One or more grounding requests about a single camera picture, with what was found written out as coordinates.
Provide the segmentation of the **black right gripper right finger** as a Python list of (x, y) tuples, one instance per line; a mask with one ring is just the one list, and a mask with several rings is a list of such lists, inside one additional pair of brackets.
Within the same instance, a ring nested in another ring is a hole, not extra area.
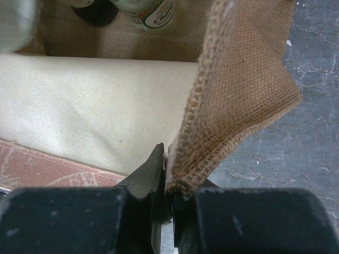
[(334, 253), (319, 199), (297, 188), (199, 188), (173, 197), (179, 253)]

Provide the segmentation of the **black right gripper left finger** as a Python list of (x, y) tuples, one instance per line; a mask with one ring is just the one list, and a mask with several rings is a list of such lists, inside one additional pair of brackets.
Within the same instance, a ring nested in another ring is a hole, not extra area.
[(113, 187), (21, 188), (1, 200), (1, 253), (160, 253), (164, 146)]

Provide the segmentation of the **burlap canvas tote bag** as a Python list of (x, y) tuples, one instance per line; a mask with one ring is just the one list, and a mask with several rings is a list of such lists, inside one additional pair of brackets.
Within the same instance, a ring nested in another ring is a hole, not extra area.
[(43, 1), (30, 43), (1, 56), (1, 141), (128, 176), (173, 147), (169, 191), (196, 189), (245, 138), (297, 106), (282, 64), (294, 1), (177, 1), (146, 32)]

